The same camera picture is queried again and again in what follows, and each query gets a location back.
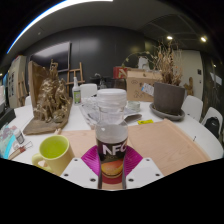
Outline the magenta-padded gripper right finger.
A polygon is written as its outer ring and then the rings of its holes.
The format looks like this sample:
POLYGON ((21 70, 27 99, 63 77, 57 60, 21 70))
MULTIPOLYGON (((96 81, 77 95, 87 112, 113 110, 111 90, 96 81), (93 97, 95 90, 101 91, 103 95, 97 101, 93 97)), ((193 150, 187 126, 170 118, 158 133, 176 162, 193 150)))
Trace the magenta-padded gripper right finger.
POLYGON ((124 189, 140 188, 162 177, 162 172, 151 158, 143 158, 130 146, 126 148, 122 173, 124 189))

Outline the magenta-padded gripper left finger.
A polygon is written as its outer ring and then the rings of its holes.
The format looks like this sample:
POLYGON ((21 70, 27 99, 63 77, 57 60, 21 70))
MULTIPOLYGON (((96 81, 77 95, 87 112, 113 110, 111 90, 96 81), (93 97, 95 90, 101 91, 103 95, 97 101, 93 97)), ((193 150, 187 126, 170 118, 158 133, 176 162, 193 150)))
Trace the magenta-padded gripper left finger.
POLYGON ((81 158, 73 158, 61 177, 84 188, 101 189, 101 163, 97 146, 91 147, 81 158))

